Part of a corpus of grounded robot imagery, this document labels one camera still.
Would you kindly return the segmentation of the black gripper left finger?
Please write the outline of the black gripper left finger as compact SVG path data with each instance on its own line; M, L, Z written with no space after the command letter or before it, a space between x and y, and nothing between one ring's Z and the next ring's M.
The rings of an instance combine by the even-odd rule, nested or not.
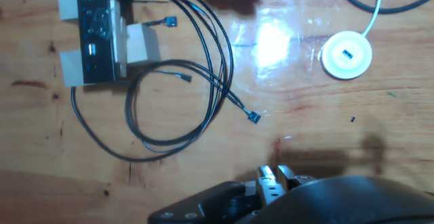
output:
M255 181L226 181L155 211L151 224L242 223L285 193L268 166L258 169Z

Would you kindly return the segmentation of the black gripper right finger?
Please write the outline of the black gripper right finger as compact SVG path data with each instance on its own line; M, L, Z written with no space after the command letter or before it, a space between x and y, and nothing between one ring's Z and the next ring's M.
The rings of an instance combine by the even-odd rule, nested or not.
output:
M296 175L288 166L278 165L277 167L277 182L286 191L290 191L301 185L306 185L312 181L315 181L315 178L307 175Z

